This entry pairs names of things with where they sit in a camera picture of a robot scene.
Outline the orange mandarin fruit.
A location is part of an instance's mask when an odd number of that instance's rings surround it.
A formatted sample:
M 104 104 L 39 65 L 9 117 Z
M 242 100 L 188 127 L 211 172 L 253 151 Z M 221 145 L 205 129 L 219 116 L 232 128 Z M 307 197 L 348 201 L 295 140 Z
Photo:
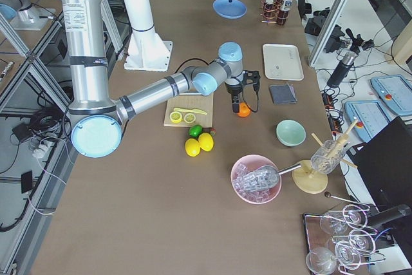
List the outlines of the orange mandarin fruit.
M 239 111 L 236 113 L 237 116 L 245 118 L 251 114 L 251 110 L 245 102 L 239 104 Z

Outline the green ceramic bowl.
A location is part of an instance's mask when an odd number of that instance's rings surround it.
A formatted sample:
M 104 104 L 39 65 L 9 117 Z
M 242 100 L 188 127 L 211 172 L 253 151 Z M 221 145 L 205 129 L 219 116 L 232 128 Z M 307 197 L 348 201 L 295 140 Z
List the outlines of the green ceramic bowl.
M 282 120 L 276 126 L 276 137 L 283 145 L 294 147 L 306 140 L 306 131 L 300 123 L 294 120 Z

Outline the yellow plastic knife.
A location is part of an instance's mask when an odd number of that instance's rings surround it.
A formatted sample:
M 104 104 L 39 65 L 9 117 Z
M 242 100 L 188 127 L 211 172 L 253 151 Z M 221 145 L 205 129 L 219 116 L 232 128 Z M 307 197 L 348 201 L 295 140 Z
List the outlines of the yellow plastic knife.
M 193 109 L 187 109 L 187 108 L 173 108 L 173 111 L 178 111 L 178 112 L 183 112 L 183 113 L 196 113 L 200 115 L 207 115 L 208 113 L 202 109 L 198 108 L 193 108 Z

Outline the lemon half slice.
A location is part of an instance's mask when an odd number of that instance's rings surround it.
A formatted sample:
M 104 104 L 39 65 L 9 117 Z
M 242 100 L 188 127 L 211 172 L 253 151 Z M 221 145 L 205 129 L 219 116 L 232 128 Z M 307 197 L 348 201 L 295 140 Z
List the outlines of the lemon half slice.
M 196 115 L 195 115 L 194 113 L 186 113 L 186 114 L 183 116 L 183 121 L 184 121 L 186 124 L 193 124 L 193 123 L 196 122 Z
M 169 114 L 169 119 L 170 119 L 170 121 L 171 121 L 173 124 L 178 124 L 178 123 L 180 123 L 180 122 L 182 121 L 183 115 L 182 115 L 182 113 L 179 112 L 179 111 L 172 111 L 172 112 Z

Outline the green lime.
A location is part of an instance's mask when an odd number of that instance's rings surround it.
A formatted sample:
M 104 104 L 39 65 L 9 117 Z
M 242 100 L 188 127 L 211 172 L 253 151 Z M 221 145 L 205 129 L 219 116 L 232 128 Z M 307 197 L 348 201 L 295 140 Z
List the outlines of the green lime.
M 194 125 L 189 128 L 189 136 L 193 138 L 197 138 L 203 132 L 203 127 L 199 124 Z

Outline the grey folded cloth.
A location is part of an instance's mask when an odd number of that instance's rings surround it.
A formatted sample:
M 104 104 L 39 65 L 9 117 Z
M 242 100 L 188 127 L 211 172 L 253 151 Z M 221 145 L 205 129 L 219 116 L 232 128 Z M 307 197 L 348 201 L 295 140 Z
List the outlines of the grey folded cloth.
M 269 90 L 274 104 L 294 104 L 297 102 L 292 85 L 271 85 Z

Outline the blue plate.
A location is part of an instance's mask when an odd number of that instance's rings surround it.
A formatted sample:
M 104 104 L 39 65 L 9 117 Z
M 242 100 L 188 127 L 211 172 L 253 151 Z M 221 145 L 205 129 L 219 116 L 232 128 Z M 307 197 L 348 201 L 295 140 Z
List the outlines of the blue plate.
M 220 17 L 226 19 L 239 19 L 247 13 L 246 5 L 239 0 L 215 0 L 212 7 Z

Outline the metal ice scoop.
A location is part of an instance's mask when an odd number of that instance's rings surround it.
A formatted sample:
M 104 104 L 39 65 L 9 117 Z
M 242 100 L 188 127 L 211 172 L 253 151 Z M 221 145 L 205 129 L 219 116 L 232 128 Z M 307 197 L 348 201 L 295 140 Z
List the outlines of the metal ice scoop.
M 296 170 L 300 167 L 301 164 L 297 163 L 278 171 L 270 165 L 261 166 L 252 172 L 249 172 L 241 180 L 239 180 L 240 188 L 246 192 L 271 189 L 278 184 L 281 175 Z

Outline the yellow lemon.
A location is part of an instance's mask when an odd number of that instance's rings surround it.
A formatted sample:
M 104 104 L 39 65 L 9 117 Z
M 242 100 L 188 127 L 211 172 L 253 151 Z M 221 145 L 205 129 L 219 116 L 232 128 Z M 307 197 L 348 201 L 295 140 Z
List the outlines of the yellow lemon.
M 202 133 L 198 137 L 200 148 L 204 151 L 211 151 L 214 147 L 214 140 L 210 133 Z
M 200 154 L 200 144 L 195 138 L 189 138 L 185 142 L 185 152 L 188 156 L 195 157 Z

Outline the tea bottle white cap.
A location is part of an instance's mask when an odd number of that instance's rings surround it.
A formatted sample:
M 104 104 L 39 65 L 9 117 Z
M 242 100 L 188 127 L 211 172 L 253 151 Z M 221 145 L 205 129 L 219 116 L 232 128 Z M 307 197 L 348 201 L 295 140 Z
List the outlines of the tea bottle white cap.
M 281 7 L 278 11 L 277 21 L 278 25 L 284 25 L 288 19 L 290 7 L 292 5 L 292 0 L 283 0 Z

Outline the wooden cup stand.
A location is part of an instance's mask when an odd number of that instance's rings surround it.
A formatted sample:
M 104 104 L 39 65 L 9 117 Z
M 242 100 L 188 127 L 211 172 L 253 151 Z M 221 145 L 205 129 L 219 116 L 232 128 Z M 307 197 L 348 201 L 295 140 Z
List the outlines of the wooden cup stand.
M 355 119 L 349 126 L 349 128 L 338 137 L 337 141 L 343 147 L 347 144 L 349 139 L 349 132 L 357 124 L 357 119 Z M 320 147 L 324 142 L 322 142 L 315 133 L 312 133 L 313 138 L 318 142 Z M 355 164 L 348 162 L 342 158 L 343 162 L 357 168 Z M 292 178 L 296 186 L 302 191 L 310 194 L 317 194 L 323 192 L 328 185 L 328 177 L 325 174 L 317 172 L 312 168 L 310 159 L 300 161 L 301 167 L 292 172 Z

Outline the pink bowl with ice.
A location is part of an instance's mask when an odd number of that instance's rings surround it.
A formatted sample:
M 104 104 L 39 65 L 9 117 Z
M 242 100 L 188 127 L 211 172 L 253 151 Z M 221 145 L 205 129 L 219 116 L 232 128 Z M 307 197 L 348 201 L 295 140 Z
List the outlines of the pink bowl with ice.
M 272 201 L 281 190 L 281 177 L 271 175 L 264 166 L 276 169 L 275 164 L 261 155 L 246 155 L 232 167 L 230 179 L 236 194 L 251 204 L 265 204 Z

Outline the black thermos bottle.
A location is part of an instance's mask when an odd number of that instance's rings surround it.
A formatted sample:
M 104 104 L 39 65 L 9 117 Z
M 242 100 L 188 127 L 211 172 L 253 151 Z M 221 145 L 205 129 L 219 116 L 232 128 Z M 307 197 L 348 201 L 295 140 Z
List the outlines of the black thermos bottle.
M 356 58 L 357 54 L 355 52 L 347 52 L 345 56 L 339 61 L 326 85 L 330 88 L 337 88 L 342 80 L 347 76 Z

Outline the clear glass mug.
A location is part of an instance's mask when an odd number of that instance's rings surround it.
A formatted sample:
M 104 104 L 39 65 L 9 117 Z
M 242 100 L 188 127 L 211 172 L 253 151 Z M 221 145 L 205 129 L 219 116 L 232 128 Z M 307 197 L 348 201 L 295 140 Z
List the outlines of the clear glass mug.
M 310 159 L 313 169 L 322 174 L 331 173 L 345 156 L 344 147 L 337 141 L 327 140 Z

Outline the wine glass rack tray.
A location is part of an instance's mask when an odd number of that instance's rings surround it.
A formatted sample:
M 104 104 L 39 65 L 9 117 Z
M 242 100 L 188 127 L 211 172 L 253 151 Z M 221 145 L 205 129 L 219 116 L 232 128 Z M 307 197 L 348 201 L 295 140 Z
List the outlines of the wine glass rack tray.
M 342 210 L 303 215 L 312 274 L 353 274 L 362 267 L 386 260 L 376 248 L 377 230 L 368 225 L 365 210 L 348 204 Z

